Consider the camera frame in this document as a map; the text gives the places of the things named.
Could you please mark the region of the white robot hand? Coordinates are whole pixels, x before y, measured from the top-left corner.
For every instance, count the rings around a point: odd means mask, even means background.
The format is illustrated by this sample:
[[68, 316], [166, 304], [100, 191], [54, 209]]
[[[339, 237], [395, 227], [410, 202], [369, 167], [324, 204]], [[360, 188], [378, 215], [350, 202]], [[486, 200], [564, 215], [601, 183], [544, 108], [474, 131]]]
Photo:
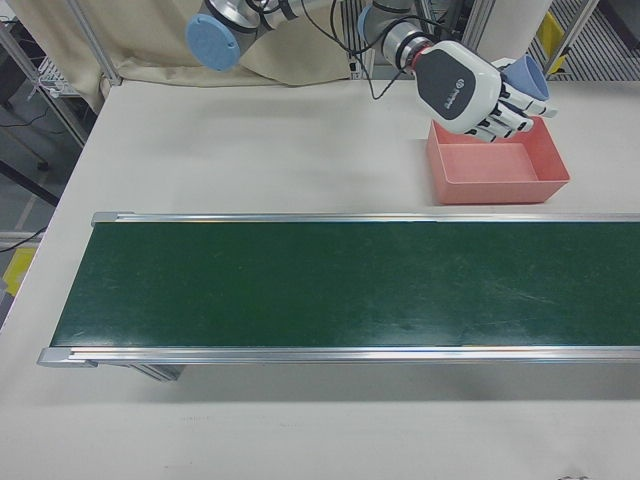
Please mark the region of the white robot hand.
[[492, 143], [553, 118], [543, 72], [528, 54], [489, 62], [454, 41], [421, 50], [411, 68], [431, 118], [452, 134]]

